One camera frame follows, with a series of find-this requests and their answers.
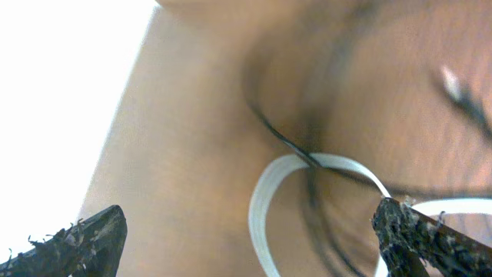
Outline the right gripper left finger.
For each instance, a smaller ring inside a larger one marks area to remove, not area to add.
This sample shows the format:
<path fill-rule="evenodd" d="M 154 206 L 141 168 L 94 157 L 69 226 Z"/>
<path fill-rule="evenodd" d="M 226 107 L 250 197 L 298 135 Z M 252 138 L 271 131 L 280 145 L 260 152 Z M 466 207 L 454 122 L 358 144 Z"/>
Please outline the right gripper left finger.
<path fill-rule="evenodd" d="M 122 208 L 111 205 L 60 229 L 47 240 L 29 239 L 33 249 L 1 264 L 4 277 L 115 277 L 128 226 Z"/>

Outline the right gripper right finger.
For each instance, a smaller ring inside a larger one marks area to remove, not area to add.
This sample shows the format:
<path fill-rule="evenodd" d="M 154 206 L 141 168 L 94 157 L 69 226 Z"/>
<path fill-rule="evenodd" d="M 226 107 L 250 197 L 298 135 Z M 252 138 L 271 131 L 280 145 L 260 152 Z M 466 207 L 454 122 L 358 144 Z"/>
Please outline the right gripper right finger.
<path fill-rule="evenodd" d="M 490 199 L 444 199 L 413 206 L 384 198 L 372 218 L 379 241 L 376 276 L 490 276 L 491 247 L 444 224 L 453 214 L 491 214 Z"/>

